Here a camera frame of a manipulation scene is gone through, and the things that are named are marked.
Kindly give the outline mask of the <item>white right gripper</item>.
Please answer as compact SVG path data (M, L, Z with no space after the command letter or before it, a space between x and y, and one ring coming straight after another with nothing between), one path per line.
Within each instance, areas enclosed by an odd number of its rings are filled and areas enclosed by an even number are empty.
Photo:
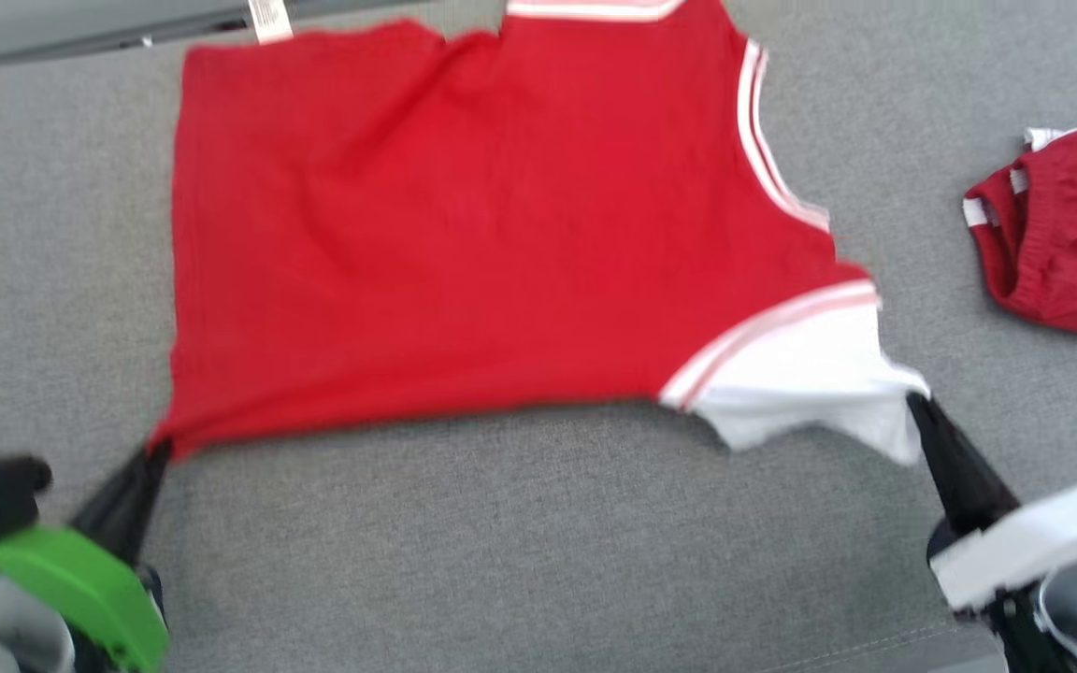
M962 537L931 561L950 609L987 608L999 591L1077 564L1077 485L1021 507L939 402L910 393L907 404L946 527Z

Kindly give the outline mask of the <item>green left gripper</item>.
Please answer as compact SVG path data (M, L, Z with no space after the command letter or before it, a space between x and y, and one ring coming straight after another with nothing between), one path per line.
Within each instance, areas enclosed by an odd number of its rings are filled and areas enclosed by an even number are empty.
M160 609L131 566L171 455L170 440L138 448L79 508L72 529L34 525L0 537L0 576L59 613L122 672L157 672L168 648Z

